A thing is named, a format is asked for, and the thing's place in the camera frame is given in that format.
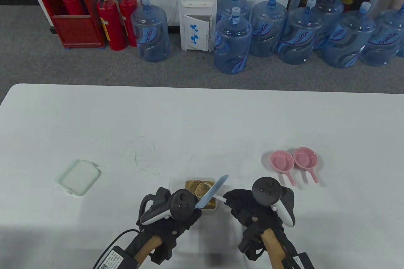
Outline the person's left hand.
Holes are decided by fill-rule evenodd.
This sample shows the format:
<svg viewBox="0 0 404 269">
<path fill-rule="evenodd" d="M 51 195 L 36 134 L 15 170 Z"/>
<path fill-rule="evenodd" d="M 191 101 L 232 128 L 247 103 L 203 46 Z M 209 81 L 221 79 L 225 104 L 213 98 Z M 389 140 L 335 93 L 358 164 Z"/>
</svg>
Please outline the person's left hand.
<svg viewBox="0 0 404 269">
<path fill-rule="evenodd" d="M 133 240 L 137 262 L 140 263 L 141 254 L 150 256 L 151 261 L 159 265 L 169 260 L 177 238 L 201 217 L 197 202 L 187 189 L 171 193 L 159 187 L 156 194 L 147 194 L 140 203 L 137 221 L 140 232 Z"/>
</svg>

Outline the person's right hand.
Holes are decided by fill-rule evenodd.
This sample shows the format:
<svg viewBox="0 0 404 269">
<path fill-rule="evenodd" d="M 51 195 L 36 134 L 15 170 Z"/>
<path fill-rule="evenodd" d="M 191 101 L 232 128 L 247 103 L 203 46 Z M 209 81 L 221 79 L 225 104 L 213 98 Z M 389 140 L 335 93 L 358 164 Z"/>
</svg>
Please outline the person's right hand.
<svg viewBox="0 0 404 269">
<path fill-rule="evenodd" d="M 261 235 L 264 231 L 271 229 L 275 238 L 281 245 L 287 256 L 297 253 L 297 250 L 284 233 L 283 221 L 277 212 L 270 207 L 264 207 L 256 202 L 251 190 L 235 189 L 224 194 L 227 200 L 226 205 L 230 207 L 231 214 L 246 229 L 238 249 L 244 253 L 249 260 L 257 260 L 265 250 L 264 241 Z"/>
</svg>

